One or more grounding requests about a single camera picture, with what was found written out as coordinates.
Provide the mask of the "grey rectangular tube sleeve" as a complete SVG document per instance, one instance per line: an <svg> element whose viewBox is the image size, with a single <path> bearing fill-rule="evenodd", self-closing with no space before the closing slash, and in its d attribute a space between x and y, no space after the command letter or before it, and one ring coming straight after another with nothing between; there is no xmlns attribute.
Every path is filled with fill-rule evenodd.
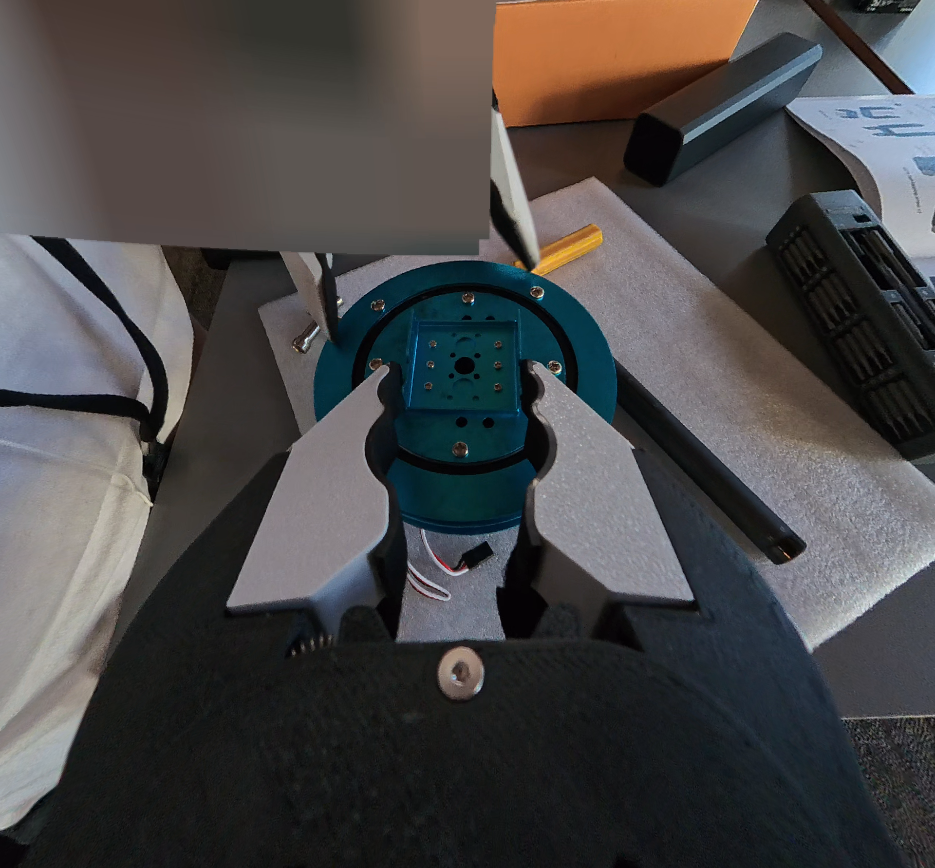
<svg viewBox="0 0 935 868"><path fill-rule="evenodd" d="M637 116L626 169L662 186L795 99L821 44L781 33Z"/></svg>

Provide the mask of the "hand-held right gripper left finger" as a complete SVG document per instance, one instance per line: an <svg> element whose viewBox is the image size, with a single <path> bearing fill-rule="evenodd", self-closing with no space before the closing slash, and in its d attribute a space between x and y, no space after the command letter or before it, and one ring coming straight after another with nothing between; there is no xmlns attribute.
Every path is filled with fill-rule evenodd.
<svg viewBox="0 0 935 868"><path fill-rule="evenodd" d="M357 605L398 603L406 540L388 471L402 370L361 382L290 452L228 598L233 614L309 609L336 634Z"/></svg>

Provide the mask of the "orange cardboard box white lid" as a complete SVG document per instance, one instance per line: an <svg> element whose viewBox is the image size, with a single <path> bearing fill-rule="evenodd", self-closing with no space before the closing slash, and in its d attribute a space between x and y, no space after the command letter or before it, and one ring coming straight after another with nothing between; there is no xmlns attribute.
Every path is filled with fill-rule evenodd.
<svg viewBox="0 0 935 868"><path fill-rule="evenodd" d="M497 0L507 126L634 118L733 53L758 0Z"/></svg>

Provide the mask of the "black pen-shaped screwdriver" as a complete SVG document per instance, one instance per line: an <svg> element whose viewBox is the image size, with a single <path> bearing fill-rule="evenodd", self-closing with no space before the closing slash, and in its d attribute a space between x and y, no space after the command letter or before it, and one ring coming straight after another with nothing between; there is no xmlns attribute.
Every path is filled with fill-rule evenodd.
<svg viewBox="0 0 935 868"><path fill-rule="evenodd" d="M748 488L619 362L618 405L773 563L805 552L806 542Z"/></svg>

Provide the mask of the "black screwdriver bit case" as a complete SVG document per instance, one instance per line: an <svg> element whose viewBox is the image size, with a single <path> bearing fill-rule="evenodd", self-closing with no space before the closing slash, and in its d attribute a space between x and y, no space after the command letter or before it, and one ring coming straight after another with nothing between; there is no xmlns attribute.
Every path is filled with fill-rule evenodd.
<svg viewBox="0 0 935 868"><path fill-rule="evenodd" d="M845 398L907 460L934 460L933 286L853 190L801 196L766 236Z"/></svg>

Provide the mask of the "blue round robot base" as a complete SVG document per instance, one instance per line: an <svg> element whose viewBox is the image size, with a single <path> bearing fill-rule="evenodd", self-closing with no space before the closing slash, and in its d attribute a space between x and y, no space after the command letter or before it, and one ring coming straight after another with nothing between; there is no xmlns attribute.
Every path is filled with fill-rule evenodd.
<svg viewBox="0 0 935 868"><path fill-rule="evenodd" d="M469 260L364 283L321 350L314 412L322 419L372 372L402 370L398 454L389 470L403 519L450 534L516 526L534 477L524 452L521 363L543 364L612 421L617 386L607 341L556 283Z"/></svg>

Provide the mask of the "open instruction booklet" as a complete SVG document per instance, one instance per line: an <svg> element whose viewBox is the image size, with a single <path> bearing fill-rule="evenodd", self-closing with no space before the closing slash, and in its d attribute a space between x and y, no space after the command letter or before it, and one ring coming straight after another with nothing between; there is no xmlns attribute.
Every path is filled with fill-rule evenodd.
<svg viewBox="0 0 935 868"><path fill-rule="evenodd" d="M786 111L847 166L906 254L933 257L933 95L800 97Z"/></svg>

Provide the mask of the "yellow-handled screwdriver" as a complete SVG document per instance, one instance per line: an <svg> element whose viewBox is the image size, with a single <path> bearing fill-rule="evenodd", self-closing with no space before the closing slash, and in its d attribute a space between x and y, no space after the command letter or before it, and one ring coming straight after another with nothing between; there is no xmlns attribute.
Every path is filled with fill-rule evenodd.
<svg viewBox="0 0 935 868"><path fill-rule="evenodd" d="M540 246L540 262L532 271L539 276L546 276L593 252L602 242L603 234L597 225L584 226L553 243Z"/></svg>

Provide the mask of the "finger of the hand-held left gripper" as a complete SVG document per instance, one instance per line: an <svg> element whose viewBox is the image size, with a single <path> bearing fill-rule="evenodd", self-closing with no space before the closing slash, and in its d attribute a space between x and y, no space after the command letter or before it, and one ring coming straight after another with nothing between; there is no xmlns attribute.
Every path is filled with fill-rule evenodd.
<svg viewBox="0 0 935 868"><path fill-rule="evenodd" d="M524 267L540 263L540 247L529 201L497 108L492 109L490 219L497 233Z"/></svg>
<svg viewBox="0 0 935 868"><path fill-rule="evenodd" d="M330 341L337 342L339 315L333 255L326 253L281 253L308 313Z"/></svg>

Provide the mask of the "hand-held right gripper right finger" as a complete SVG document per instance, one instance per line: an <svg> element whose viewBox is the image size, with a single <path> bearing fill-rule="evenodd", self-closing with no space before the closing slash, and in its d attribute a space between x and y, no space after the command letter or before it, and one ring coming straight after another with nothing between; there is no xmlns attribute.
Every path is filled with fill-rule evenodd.
<svg viewBox="0 0 935 868"><path fill-rule="evenodd" d="M548 605L586 635L613 604L694 610L630 443L539 362L523 362L522 407L535 475L500 588L506 636L531 635Z"/></svg>

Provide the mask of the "grey office desk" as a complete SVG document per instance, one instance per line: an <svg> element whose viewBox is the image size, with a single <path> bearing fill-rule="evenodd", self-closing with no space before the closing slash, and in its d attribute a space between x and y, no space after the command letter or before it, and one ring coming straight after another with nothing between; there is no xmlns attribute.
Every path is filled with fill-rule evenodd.
<svg viewBox="0 0 935 868"><path fill-rule="evenodd" d="M909 14L843 12L831 0L802 0L893 94L934 92L934 0Z"/></svg>

